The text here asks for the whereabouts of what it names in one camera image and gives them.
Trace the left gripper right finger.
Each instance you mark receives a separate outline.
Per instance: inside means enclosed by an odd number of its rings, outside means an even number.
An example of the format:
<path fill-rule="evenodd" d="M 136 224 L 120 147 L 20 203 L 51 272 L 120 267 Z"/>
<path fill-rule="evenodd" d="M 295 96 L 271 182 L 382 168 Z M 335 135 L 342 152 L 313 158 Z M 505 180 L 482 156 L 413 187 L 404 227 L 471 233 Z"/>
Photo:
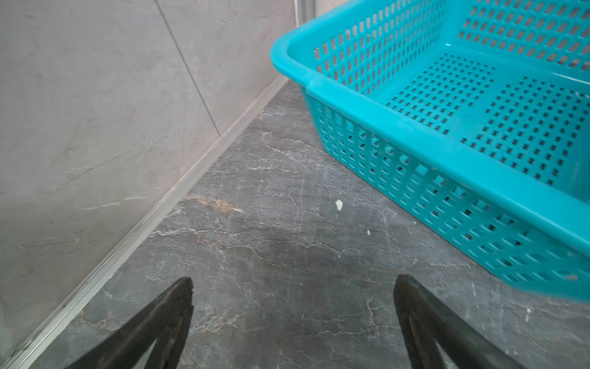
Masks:
<path fill-rule="evenodd" d="M 458 368 L 522 368 L 467 324 L 415 278 L 400 275 L 393 290 L 413 368 L 445 368 L 445 351 Z"/>

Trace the teal plastic basket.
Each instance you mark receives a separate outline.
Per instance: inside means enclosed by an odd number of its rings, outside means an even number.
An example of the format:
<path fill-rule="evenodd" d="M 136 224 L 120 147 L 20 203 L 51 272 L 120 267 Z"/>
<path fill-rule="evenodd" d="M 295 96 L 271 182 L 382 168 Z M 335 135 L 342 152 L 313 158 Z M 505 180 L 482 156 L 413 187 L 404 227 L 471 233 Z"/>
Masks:
<path fill-rule="evenodd" d="M 340 163 L 509 286 L 589 300 L 587 1 L 351 1 L 270 59 Z"/>

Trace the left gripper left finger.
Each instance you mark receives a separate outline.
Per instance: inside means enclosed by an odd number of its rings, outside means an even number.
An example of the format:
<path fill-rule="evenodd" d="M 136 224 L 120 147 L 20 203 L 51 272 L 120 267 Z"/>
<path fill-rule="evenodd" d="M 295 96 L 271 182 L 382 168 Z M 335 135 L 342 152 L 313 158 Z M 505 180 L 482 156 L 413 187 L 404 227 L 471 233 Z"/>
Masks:
<path fill-rule="evenodd" d="M 146 352 L 146 368 L 176 368 L 191 325 L 193 281 L 179 278 L 70 368 L 133 368 Z"/>

